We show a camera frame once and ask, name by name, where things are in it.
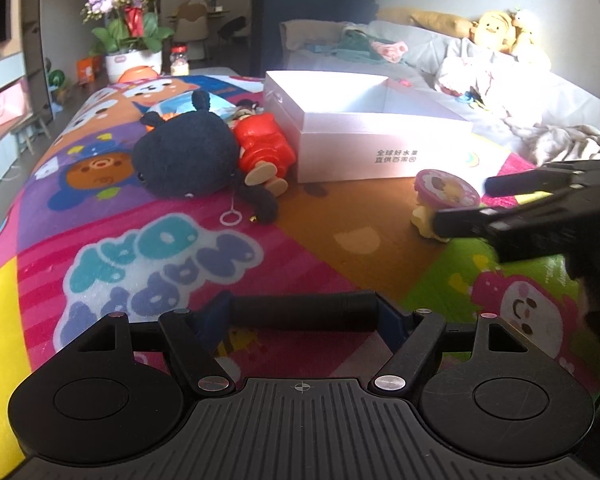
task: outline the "colorful play mat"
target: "colorful play mat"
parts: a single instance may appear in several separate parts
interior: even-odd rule
[[[274,225],[219,222],[230,192],[156,200],[140,185],[130,150],[144,111],[195,88],[222,106],[262,102],[259,80],[160,78],[96,92],[43,157],[0,232],[0,478],[22,460],[7,419],[21,380],[110,312],[132,322],[175,308],[200,308],[220,290],[237,295],[369,288],[407,310],[449,321],[502,316],[597,397],[600,346],[578,310],[578,287],[562,257],[500,266],[480,240],[442,244],[410,224],[413,179],[291,185]],[[108,168],[93,177],[90,168]],[[473,137],[458,174],[482,193],[487,176],[527,162]],[[528,197],[488,204],[513,205]],[[376,334],[231,330],[216,351],[234,377],[353,376],[368,380],[389,355]],[[138,354],[164,368],[160,355]],[[462,359],[448,355],[443,365]]]

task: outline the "red gift bag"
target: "red gift bag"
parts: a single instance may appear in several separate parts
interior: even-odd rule
[[[0,92],[0,126],[29,111],[25,86],[22,81]]]

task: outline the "wooden stool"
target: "wooden stool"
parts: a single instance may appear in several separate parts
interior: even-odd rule
[[[17,128],[15,128],[11,133],[16,136],[16,141],[18,141],[18,136],[24,132],[24,142],[27,145],[27,149],[31,153],[31,155],[35,155],[35,151],[33,150],[33,143],[31,142],[31,138],[29,137],[28,129],[32,127],[34,124],[37,124],[42,132],[45,134],[47,139],[51,139],[51,132],[49,128],[46,127],[45,121],[40,114],[33,114],[30,118],[22,121],[18,124]],[[18,149],[18,159],[20,158],[20,149]]]

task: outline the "black plush toy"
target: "black plush toy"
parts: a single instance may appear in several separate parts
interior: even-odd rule
[[[154,129],[136,142],[132,163],[138,178],[162,198],[206,196],[225,187],[254,207],[259,222],[271,223],[278,202],[262,186],[247,186],[238,168],[240,146],[232,131],[209,111],[208,92],[191,95],[195,111],[165,121],[148,112],[140,122]]]

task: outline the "drawer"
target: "drawer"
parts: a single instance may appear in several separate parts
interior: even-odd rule
[[[0,60],[0,88],[23,77],[24,56],[21,53]]]

